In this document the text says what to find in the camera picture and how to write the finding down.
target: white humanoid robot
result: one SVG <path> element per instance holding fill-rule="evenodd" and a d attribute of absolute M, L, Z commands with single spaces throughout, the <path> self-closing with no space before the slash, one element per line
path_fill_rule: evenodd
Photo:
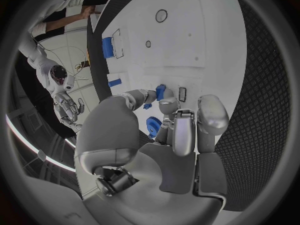
<path fill-rule="evenodd" d="M 76 157 L 98 187 L 83 194 L 83 202 L 100 224 L 211 225 L 225 206 L 225 169 L 214 152 L 215 136 L 229 124 L 225 107 L 204 95 L 195 116 L 180 109 L 170 89 L 163 97 L 163 123 L 154 141 L 141 148 L 133 111 L 154 102 L 155 91 L 111 96 L 82 125 Z"/>
<path fill-rule="evenodd" d="M 28 58 L 28 63 L 36 70 L 37 79 L 53 98 L 54 112 L 59 121 L 75 132 L 80 131 L 82 125 L 75 122 L 85 110 L 84 102 L 79 98 L 77 107 L 67 94 L 74 87 L 74 76 L 68 74 L 57 62 L 47 58 L 45 50 L 36 45 L 29 33 L 21 42 L 19 50 Z"/>

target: humanoid robot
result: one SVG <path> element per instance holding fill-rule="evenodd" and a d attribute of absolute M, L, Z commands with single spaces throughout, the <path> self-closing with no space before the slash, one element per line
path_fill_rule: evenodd
<path fill-rule="evenodd" d="M 204 95 L 198 99 L 195 115 L 180 109 L 170 89 L 163 97 L 161 128 L 154 141 L 142 148 L 133 111 L 154 102 L 155 91 L 111 96 L 83 123 L 77 156 L 98 187 L 83 202 L 99 223 L 211 225 L 225 206 L 225 169 L 214 153 L 215 136 L 224 133 L 229 123 L 225 107 L 216 96 Z"/>
<path fill-rule="evenodd" d="M 47 58 L 45 50 L 36 45 L 29 33 L 22 40 L 19 50 L 28 58 L 28 63 L 36 70 L 37 79 L 53 98 L 54 112 L 59 121 L 75 132 L 80 131 L 82 125 L 75 122 L 85 110 L 84 102 L 79 98 L 78 107 L 67 94 L 74 87 L 75 77 L 68 74 L 63 66 Z"/>

